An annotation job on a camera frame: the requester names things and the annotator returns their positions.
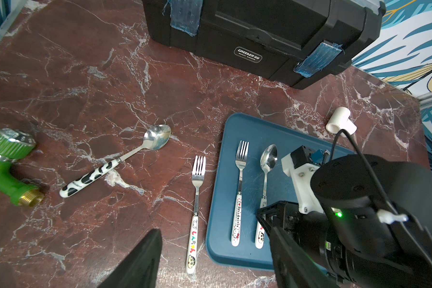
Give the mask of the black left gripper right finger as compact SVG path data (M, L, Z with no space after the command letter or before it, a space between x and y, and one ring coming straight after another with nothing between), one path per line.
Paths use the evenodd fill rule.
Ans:
M280 288L336 288L285 230L270 231L272 262Z

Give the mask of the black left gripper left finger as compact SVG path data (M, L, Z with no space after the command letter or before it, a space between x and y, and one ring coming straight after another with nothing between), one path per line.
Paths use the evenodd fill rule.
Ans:
M162 247L161 231L150 230L99 286L101 288L154 288Z

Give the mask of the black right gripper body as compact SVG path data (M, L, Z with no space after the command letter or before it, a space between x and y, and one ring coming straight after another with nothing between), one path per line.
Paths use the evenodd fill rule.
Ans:
M319 163L311 160L314 153L311 148L300 146L281 159L282 170L292 180L297 201L281 200L260 208L256 218L268 238L274 227L285 230L330 279L324 251L330 224L311 188L312 176L320 168Z

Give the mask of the Hello Kitty handle spoon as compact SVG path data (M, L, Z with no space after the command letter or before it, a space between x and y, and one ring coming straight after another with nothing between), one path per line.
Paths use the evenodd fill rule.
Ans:
M271 144L264 150L260 158L260 167L264 172L264 186L263 186L262 198L260 201L260 208L264 208L267 206L266 190L267 190L267 182L268 182L268 173L275 167L277 163L277 156L278 156L277 146L275 144ZM256 248L261 249L264 246L264 240L265 240L264 228L259 222L257 222L256 234L254 240Z

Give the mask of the Hello Kitty handle fork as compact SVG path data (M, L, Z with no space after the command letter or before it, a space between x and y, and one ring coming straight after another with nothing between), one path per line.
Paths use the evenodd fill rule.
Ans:
M235 199L234 218L232 223L231 244L237 247L240 243L242 217L242 180L243 170L247 165L249 143L241 140L236 153L235 164L239 169L238 188Z

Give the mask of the colourful letter handle fork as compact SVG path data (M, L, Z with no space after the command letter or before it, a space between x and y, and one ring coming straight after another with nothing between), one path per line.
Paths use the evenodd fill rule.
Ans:
M199 189L204 183L206 172L206 157L196 156L192 170L192 184L195 188L193 217L191 220L188 248L186 255L186 273L194 274L198 249L198 225L199 225Z

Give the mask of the cow pattern handle spoon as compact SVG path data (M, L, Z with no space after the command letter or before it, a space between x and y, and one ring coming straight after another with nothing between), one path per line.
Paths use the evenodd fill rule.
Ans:
M143 137L143 143L131 150L130 152L124 154L123 156L113 159L108 163L100 166L97 169L85 174L80 177L78 180L74 180L71 183L64 186L60 189L60 196L62 198L69 198L72 195L80 192L82 189L89 186L91 183L101 178L111 170L115 169L120 163L124 162L126 159L135 155L137 152L141 150L159 150L161 149L167 142L169 141L171 136L171 128L168 125L161 124L158 126L151 127Z

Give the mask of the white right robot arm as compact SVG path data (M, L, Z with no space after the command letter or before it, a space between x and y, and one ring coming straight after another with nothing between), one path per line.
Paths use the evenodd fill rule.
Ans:
M296 202L260 208L281 288L432 288L432 173L356 150L282 159Z

